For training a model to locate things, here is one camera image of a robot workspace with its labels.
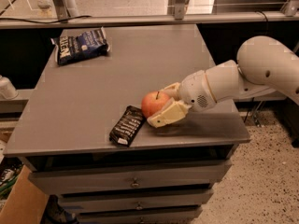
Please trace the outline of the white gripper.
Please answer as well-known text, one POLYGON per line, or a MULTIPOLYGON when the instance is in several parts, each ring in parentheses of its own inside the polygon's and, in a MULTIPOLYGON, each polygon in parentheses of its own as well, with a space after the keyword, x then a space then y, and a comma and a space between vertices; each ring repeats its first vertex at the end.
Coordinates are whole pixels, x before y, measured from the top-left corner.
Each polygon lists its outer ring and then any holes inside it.
POLYGON ((206 77, 201 70, 161 89, 171 99, 161 110, 147 118, 150 126, 160 128, 184 119, 189 109, 196 112, 208 110, 216 105, 206 77))

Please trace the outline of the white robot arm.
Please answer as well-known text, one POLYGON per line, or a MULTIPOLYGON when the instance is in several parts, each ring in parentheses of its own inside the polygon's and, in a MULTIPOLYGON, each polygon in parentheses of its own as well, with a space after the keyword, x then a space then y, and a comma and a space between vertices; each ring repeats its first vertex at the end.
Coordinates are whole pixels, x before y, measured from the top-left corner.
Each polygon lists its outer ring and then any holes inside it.
POLYGON ((279 91, 299 105, 299 57, 269 36, 245 41, 236 59, 200 70, 163 89, 170 100, 147 118, 160 128, 228 99, 249 99, 279 91))

